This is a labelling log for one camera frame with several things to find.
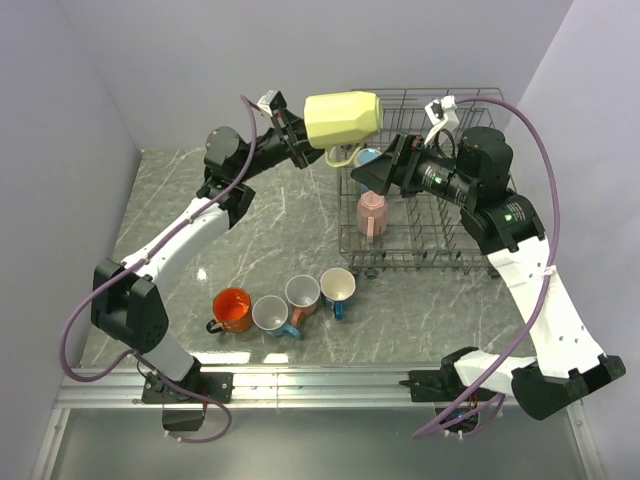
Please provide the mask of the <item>pink faceted mug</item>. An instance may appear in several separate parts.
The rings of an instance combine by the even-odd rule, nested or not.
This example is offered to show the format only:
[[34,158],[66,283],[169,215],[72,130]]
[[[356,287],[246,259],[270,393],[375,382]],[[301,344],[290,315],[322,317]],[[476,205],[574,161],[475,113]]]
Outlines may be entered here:
[[373,191],[362,194],[357,204],[357,228],[366,241],[372,244],[388,226],[388,202]]

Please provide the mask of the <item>yellow faceted mug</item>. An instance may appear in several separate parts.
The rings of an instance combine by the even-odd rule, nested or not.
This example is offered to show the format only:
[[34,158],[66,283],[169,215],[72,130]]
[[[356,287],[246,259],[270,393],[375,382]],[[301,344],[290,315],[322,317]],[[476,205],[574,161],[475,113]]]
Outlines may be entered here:
[[[383,112],[380,98],[373,92],[350,91],[309,96],[304,104],[307,138],[314,149],[325,152],[325,162],[333,168],[349,165],[365,141],[380,132]],[[353,145],[346,159],[331,151]]]

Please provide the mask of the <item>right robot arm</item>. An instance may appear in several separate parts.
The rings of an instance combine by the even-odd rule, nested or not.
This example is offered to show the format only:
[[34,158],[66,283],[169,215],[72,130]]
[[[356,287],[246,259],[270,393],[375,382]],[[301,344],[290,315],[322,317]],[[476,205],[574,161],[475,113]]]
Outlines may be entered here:
[[490,127],[465,130],[452,157],[418,135],[399,134],[388,148],[352,170],[352,178],[384,195],[426,192],[460,209],[461,224],[507,286],[529,330],[536,355],[518,358],[460,349],[441,361],[440,388],[452,399],[481,389],[512,396],[543,420],[622,377],[618,356],[604,353],[571,301],[549,256],[541,220],[509,186],[513,151]]

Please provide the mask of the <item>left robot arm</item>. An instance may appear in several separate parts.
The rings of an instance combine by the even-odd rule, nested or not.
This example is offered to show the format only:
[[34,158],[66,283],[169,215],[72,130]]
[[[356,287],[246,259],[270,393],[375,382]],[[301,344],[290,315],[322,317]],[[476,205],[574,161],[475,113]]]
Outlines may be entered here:
[[169,332],[164,291],[211,241],[233,228],[254,196],[246,180],[290,160],[300,169],[324,152],[310,113],[280,104],[262,108],[272,126],[245,141],[231,127],[213,130],[204,156],[204,181],[186,209],[158,236],[121,262],[105,259],[93,278],[91,322],[156,370],[177,401],[201,390],[197,359]]

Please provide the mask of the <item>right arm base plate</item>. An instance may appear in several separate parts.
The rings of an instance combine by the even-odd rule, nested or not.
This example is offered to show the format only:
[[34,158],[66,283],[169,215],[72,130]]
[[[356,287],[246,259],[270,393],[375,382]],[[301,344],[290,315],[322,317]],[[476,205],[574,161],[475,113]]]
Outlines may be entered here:
[[466,390],[455,372],[439,370],[411,370],[399,384],[410,390],[413,403],[452,402]]

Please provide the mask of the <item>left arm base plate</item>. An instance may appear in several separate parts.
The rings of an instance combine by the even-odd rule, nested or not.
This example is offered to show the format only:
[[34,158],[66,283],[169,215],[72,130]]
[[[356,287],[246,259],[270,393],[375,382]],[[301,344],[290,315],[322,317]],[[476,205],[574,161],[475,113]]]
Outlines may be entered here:
[[[177,381],[176,385],[183,390],[227,404],[231,400],[233,374],[230,372],[191,372],[181,381]],[[141,402],[143,404],[181,404],[198,403],[201,400],[176,390],[159,375],[148,374]]]

